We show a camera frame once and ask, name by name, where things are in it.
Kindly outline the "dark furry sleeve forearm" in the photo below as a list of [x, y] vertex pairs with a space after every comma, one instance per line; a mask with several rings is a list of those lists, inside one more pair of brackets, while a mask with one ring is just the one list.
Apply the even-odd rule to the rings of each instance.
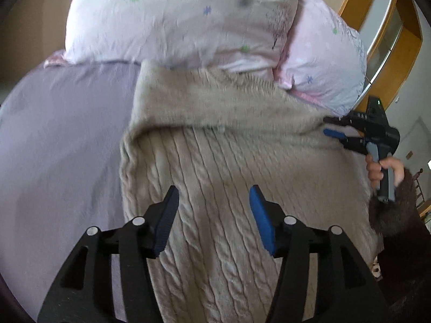
[[416, 192], [409, 170], [396, 187], [395, 201], [369, 202], [371, 228], [383, 238], [377, 255], [382, 279], [378, 285], [395, 322], [423, 322], [430, 302], [430, 231], [416, 210]]

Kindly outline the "right hand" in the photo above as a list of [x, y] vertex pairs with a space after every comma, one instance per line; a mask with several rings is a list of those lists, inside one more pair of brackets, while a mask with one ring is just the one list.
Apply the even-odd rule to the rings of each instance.
[[401, 160], [396, 157], [387, 157], [375, 162], [371, 154], [365, 157], [367, 164], [368, 179], [370, 180], [373, 189], [380, 186], [380, 181], [383, 179], [383, 170], [390, 168], [394, 171], [394, 187], [397, 187], [405, 178], [405, 168]]

